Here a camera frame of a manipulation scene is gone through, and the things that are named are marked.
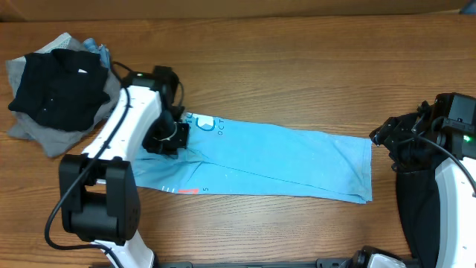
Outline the light blue printed t-shirt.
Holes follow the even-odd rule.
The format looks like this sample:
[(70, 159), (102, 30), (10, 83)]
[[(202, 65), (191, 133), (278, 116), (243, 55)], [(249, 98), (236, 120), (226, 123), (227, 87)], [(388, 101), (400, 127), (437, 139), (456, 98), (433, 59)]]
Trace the light blue printed t-shirt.
[(139, 150), (136, 184), (175, 194), (317, 197), (372, 201), (367, 138), (293, 130), (188, 113), (177, 157)]

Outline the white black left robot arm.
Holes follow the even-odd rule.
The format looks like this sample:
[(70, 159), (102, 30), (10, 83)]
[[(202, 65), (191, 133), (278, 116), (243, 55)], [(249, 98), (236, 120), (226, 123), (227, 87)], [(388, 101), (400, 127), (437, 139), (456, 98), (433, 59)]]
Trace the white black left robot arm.
[(119, 101), (96, 139), (80, 154), (59, 164), (62, 214), (66, 232), (83, 249), (100, 249), (114, 267), (157, 267), (157, 255), (138, 232), (141, 205), (132, 163), (140, 149), (177, 157), (187, 146), (189, 125), (182, 121), (179, 77), (168, 68), (131, 71), (123, 79)]

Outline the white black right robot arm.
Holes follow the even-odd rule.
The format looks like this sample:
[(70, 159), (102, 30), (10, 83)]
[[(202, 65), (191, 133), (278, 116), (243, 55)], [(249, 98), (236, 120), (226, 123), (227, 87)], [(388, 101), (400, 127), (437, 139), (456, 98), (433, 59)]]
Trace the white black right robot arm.
[(447, 117), (390, 117), (370, 133), (396, 172), (396, 199), (411, 258), (365, 246), (347, 267), (475, 266), (475, 139)]

